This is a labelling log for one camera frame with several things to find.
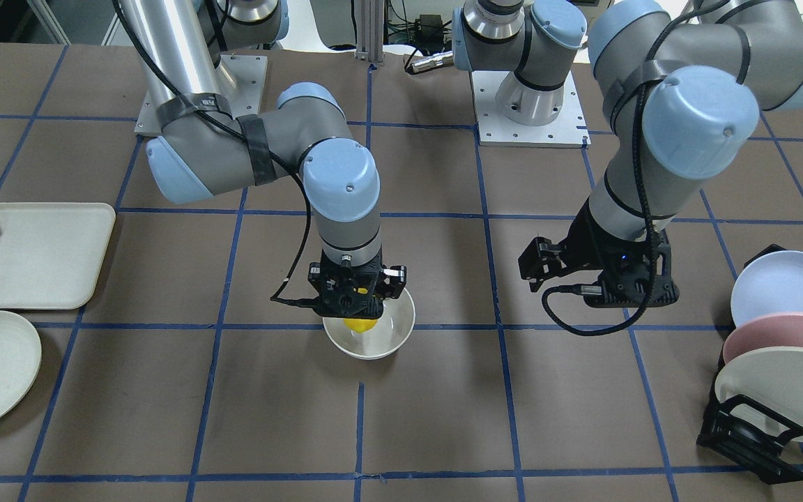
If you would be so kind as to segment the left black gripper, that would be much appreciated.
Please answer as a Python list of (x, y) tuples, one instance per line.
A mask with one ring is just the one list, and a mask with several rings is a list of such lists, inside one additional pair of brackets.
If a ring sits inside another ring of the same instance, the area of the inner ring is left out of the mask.
[(585, 203), (567, 238), (554, 244), (545, 237), (535, 237), (517, 258), (520, 277), (530, 292), (538, 292), (542, 284), (571, 270), (599, 270), (612, 277), (647, 277), (650, 253), (645, 239), (624, 241), (600, 227)]

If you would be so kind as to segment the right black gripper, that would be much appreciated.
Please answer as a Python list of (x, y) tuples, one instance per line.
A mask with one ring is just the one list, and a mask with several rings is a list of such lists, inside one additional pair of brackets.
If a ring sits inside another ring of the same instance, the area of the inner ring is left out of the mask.
[(379, 319), (383, 299), (398, 299), (407, 283), (407, 267), (383, 268), (377, 254), (362, 266), (337, 264), (325, 254), (309, 264), (308, 282), (316, 290), (312, 310), (319, 317)]

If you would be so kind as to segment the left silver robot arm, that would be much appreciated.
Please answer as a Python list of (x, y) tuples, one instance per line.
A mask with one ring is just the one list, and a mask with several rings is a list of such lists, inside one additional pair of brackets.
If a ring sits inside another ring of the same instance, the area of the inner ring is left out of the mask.
[(526, 120), (526, 99), (559, 99), (586, 45), (603, 114), (620, 146), (568, 235), (535, 238), (519, 257), (532, 291), (597, 270), (595, 307), (643, 302), (646, 218), (663, 232), (705, 181), (738, 155), (769, 110), (803, 108), (803, 19), (793, 1), (694, 1), (689, 24), (654, 1), (622, 1), (588, 24), (567, 1), (468, 1), (452, 19), (454, 64), (509, 71), (499, 105)]

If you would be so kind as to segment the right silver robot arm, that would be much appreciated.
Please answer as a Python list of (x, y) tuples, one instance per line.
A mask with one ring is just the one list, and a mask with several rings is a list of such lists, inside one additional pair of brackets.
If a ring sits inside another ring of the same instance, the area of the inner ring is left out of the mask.
[(307, 226), (321, 238), (310, 264), (315, 298), (272, 300), (319, 317), (378, 319), (406, 286), (406, 268), (382, 258), (381, 180), (366, 146), (324, 86), (293, 84), (271, 112), (236, 110), (221, 83), (191, 1), (115, 1), (146, 67), (160, 133), (146, 145), (160, 193), (197, 202), (287, 176), (302, 192)]

